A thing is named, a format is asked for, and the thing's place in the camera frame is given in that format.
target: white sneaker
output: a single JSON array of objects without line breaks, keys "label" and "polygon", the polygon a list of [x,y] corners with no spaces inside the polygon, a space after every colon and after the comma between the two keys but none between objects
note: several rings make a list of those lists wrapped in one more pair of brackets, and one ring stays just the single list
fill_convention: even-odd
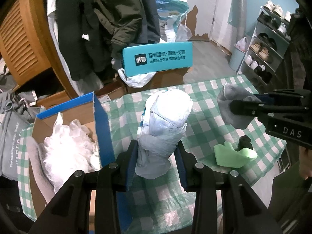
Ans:
[{"label": "white sneaker", "polygon": [[250,66],[250,64],[252,63],[252,57],[250,55],[247,55],[245,58],[245,63]]},{"label": "white sneaker", "polygon": [[283,17],[283,10],[282,10],[282,7],[279,6],[279,5],[276,5],[273,9],[273,13],[280,16],[281,18],[284,18]]},{"label": "white sneaker", "polygon": [[280,27],[277,29],[277,33],[284,36],[286,35],[286,27],[284,23],[280,23]]},{"label": "white sneaker", "polygon": [[291,13],[289,11],[286,12],[284,19],[288,22],[291,20]]},{"label": "white sneaker", "polygon": [[272,1],[267,1],[266,5],[263,5],[263,7],[265,7],[266,9],[273,11],[275,8],[275,4],[272,3]]},{"label": "white sneaker", "polygon": [[255,68],[258,67],[258,63],[256,61],[253,61],[250,67],[252,68],[252,70],[255,70]]}]

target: light blue trash bin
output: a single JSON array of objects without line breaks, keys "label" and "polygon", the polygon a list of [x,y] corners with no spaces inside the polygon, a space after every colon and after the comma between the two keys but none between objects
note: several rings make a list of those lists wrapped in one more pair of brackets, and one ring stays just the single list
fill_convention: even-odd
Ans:
[{"label": "light blue trash bin", "polygon": [[239,50],[236,46],[234,46],[232,56],[229,62],[230,68],[237,72],[241,61],[244,58],[244,55],[245,53],[243,51]]}]

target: teal box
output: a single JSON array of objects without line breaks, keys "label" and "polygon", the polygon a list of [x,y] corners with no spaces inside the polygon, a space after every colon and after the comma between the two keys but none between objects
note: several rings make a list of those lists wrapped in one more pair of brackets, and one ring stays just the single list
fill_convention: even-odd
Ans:
[{"label": "teal box", "polygon": [[122,55],[127,77],[193,65],[192,42],[126,47]]}]

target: person's leg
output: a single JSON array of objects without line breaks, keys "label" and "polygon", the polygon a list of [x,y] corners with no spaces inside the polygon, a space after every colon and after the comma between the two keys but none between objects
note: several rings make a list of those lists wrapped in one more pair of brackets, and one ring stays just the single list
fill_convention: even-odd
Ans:
[{"label": "person's leg", "polygon": [[311,203],[307,181],[299,176],[299,162],[273,180],[269,211],[284,233],[290,233]]}]

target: brown patch on door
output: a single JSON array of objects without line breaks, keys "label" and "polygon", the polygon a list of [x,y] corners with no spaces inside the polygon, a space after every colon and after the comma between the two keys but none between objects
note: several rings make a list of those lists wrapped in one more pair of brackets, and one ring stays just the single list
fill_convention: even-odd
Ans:
[{"label": "brown patch on door", "polygon": [[198,8],[195,5],[193,9],[188,13],[188,19],[186,21],[186,26],[191,30],[192,37],[190,40],[201,40],[201,41],[209,41],[208,33],[205,33],[201,36],[198,34],[195,35],[195,29],[197,24],[197,14],[198,14]]}]

